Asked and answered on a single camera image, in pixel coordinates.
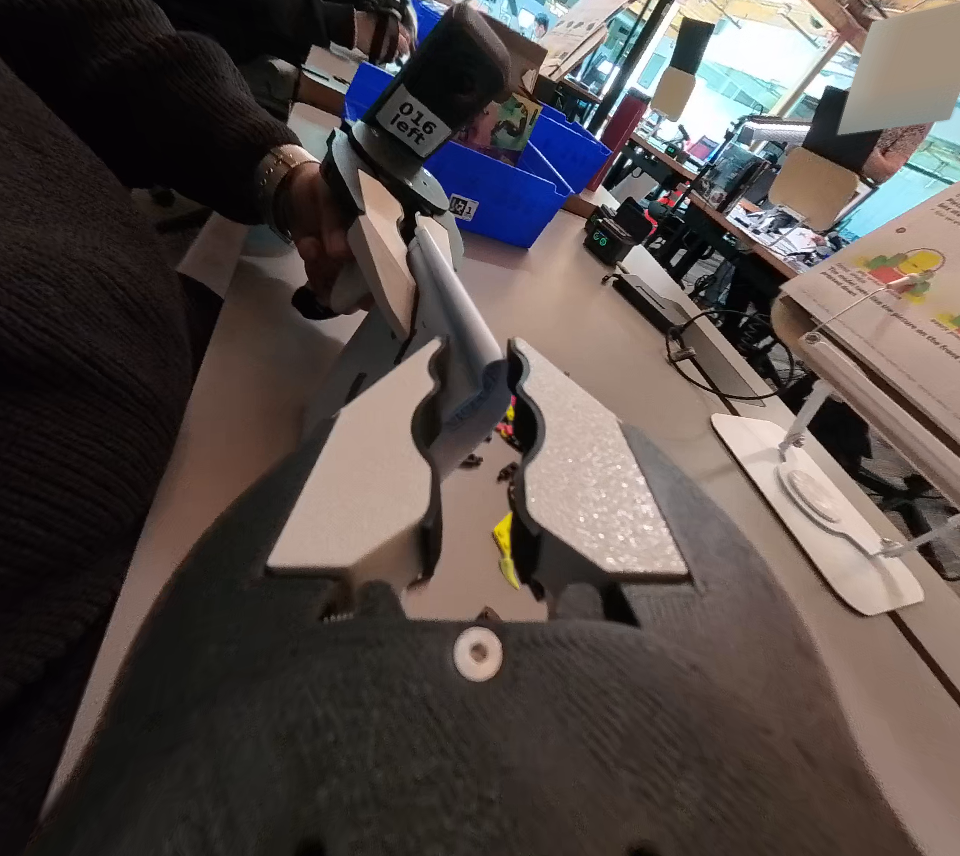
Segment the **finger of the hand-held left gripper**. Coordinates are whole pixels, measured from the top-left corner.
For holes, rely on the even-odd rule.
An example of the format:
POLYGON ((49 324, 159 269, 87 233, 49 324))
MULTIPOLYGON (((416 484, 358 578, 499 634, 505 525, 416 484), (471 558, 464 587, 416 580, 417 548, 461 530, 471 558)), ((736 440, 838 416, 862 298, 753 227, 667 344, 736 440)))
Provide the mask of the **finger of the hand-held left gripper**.
POLYGON ((452 270, 459 271, 464 258, 464 243, 453 215, 418 214, 415 222, 418 229, 422 229, 433 239, 452 270))
POLYGON ((370 294, 396 338, 409 338, 414 328, 417 285, 402 238, 401 202, 378 180, 359 172, 363 212, 347 233, 354 260, 370 294))

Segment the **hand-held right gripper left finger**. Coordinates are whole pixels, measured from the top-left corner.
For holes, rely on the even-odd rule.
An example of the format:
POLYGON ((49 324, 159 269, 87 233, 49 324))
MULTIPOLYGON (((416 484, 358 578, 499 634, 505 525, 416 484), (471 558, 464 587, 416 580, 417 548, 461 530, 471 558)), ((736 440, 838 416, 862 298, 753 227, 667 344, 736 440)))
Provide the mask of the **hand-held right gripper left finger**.
POLYGON ((439 483, 415 430, 432 414, 445 349, 431 339, 336 415, 267 558, 271 574, 342 585, 426 577, 439 483))

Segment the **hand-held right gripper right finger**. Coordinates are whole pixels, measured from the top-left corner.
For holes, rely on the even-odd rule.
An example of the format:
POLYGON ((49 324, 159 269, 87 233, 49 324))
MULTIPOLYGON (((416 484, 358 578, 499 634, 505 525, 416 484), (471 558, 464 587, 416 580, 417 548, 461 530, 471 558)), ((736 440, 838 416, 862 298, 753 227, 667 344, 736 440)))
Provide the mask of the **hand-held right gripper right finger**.
POLYGON ((522 338, 509 344, 510 555, 525 585, 675 585, 690 568, 621 420, 522 338))

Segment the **pale blue instruction booklet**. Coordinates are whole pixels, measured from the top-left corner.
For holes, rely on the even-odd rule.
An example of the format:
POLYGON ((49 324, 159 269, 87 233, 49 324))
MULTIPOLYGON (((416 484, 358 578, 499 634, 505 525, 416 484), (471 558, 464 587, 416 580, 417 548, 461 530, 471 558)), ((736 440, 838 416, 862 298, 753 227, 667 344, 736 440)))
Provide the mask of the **pale blue instruction booklet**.
POLYGON ((416 284, 410 351, 438 342, 429 361, 435 392, 428 404, 427 453, 449 477, 494 432, 510 405, 509 364, 459 275, 418 227, 408 248, 416 284))

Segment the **pile of lego pieces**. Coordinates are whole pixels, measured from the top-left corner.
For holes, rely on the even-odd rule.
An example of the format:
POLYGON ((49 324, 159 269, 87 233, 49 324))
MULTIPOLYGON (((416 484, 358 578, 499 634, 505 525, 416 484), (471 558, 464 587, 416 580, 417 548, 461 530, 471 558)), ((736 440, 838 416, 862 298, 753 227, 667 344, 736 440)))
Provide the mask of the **pile of lego pieces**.
MULTIPOLYGON (((518 456, 526 454, 526 448, 520 441, 516 431, 516 417, 518 409, 518 397, 515 394, 510 395, 510 405, 507 407, 504 416, 496 424, 493 434, 504 442, 518 456)), ((498 568, 500 574, 507 583, 519 590, 521 581, 518 575, 516 562, 513 553, 513 525, 515 513, 515 489, 516 475, 520 470, 521 462, 516 459, 509 462, 498 472, 496 482, 507 487, 507 501, 509 509, 506 515, 493 527, 491 537, 498 551, 498 568)))

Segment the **person's left forearm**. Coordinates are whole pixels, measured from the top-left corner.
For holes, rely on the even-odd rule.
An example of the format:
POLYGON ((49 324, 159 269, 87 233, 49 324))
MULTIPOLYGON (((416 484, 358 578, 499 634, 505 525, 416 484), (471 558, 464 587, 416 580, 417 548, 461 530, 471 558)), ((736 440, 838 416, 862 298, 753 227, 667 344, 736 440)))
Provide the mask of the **person's left forearm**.
POLYGON ((265 223, 268 154, 300 146, 221 46, 151 0, 1 0, 2 63, 129 188, 265 223))

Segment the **colourful lego box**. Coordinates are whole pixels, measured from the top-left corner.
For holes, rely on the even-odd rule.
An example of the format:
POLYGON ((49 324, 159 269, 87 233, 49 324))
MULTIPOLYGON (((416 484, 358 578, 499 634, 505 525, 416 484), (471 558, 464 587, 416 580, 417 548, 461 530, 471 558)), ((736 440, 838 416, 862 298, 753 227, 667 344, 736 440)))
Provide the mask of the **colourful lego box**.
POLYGON ((521 94, 512 94, 501 103, 491 102, 467 124, 454 141, 466 148, 516 167, 543 106, 521 94))

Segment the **blue plastic bin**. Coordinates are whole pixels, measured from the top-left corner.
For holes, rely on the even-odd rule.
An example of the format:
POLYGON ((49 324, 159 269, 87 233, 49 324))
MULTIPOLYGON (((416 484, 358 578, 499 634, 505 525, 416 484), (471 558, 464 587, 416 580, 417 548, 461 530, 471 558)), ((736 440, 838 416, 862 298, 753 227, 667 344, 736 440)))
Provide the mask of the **blue plastic bin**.
POLYGON ((415 46, 420 47, 450 6, 434 0, 411 0, 411 6, 416 23, 415 46))
POLYGON ((559 111, 548 106, 541 108, 530 143, 563 178, 573 194, 588 187, 612 154, 580 124, 568 121, 559 111))
POLYGON ((398 75, 363 64, 348 84, 343 118, 395 149, 408 180, 431 176, 463 229, 528 249, 570 195, 570 187, 528 142, 516 167, 454 141, 500 94, 456 93, 454 72, 408 65, 398 75))

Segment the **open cardboard box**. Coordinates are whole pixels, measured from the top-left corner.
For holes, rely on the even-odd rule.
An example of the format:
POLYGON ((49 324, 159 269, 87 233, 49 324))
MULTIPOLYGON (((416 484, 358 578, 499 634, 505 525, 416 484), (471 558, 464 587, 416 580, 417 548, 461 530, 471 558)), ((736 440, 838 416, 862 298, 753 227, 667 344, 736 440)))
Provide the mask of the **open cardboard box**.
POLYGON ((481 12, 479 15, 505 46, 510 58, 507 82, 499 98, 503 101, 516 93, 532 96, 540 69, 546 60, 546 48, 485 13, 481 12))

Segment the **white paper sheet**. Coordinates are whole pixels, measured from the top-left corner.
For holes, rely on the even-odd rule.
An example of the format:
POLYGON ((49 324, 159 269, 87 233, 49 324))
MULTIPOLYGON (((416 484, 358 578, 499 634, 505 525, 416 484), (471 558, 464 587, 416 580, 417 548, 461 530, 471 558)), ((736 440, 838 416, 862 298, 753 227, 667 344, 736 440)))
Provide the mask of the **white paper sheet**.
POLYGON ((210 214, 175 267, 219 299, 226 297, 252 227, 210 214))

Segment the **black battery charger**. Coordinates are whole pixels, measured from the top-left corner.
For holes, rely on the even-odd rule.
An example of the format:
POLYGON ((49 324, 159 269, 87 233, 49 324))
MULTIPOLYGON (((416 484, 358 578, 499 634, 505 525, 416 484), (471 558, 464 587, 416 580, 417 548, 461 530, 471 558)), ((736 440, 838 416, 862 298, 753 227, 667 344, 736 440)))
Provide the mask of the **black battery charger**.
POLYGON ((615 209, 603 205, 584 225, 582 247, 607 267, 615 268, 658 227, 650 208, 626 198, 615 209))

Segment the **black power adapter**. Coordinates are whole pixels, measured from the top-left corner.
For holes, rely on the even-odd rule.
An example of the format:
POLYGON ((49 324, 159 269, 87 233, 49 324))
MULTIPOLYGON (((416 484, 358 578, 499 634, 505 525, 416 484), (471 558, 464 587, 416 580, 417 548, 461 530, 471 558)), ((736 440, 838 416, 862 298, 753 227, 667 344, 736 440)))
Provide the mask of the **black power adapter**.
POLYGON ((691 313, 677 301, 664 296, 633 274, 613 274, 612 290, 661 334, 679 330, 691 319, 691 313))

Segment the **white book stand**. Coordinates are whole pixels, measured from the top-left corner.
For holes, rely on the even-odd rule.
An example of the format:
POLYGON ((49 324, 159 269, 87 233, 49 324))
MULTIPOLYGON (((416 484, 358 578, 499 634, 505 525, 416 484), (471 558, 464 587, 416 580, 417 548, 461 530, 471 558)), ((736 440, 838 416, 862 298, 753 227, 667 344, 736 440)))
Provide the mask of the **white book stand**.
POLYGON ((922 277, 911 273, 858 297, 798 341, 815 375, 811 393, 787 428, 761 419, 715 414, 713 431, 778 516, 834 594, 859 615, 888 614, 925 599, 904 557, 958 533, 958 514, 901 543, 867 522, 804 444, 829 398, 847 404, 945 496, 958 499, 958 430, 934 427, 906 388, 846 348, 832 326, 881 295, 901 296, 922 277))

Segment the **cluttered background desk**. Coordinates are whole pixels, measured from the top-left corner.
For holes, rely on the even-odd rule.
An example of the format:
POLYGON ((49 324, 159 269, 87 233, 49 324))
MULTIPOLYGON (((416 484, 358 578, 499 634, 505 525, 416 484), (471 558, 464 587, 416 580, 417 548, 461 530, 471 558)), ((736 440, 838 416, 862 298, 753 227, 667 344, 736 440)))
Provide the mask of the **cluttered background desk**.
POLYGON ((641 159, 655 159, 669 170, 666 183, 682 188, 672 209, 680 226, 666 243, 654 251, 660 256, 660 265, 674 281, 679 283, 709 249, 729 249, 729 259, 744 254, 753 255, 782 280, 796 278, 807 271, 800 265, 799 254, 788 257, 778 252, 770 240, 765 241, 753 235, 746 225, 728 219, 705 201, 693 189, 698 172, 636 134, 630 136, 629 145, 633 151, 633 166, 639 166, 641 159))

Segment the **printed instruction sheet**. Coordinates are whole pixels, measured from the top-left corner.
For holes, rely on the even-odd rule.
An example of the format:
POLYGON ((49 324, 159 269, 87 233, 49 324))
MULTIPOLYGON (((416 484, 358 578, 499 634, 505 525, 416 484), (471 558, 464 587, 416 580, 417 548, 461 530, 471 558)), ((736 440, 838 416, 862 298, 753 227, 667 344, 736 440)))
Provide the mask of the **printed instruction sheet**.
POLYGON ((958 381, 959 186, 930 197, 784 285, 801 307, 884 372, 958 381))

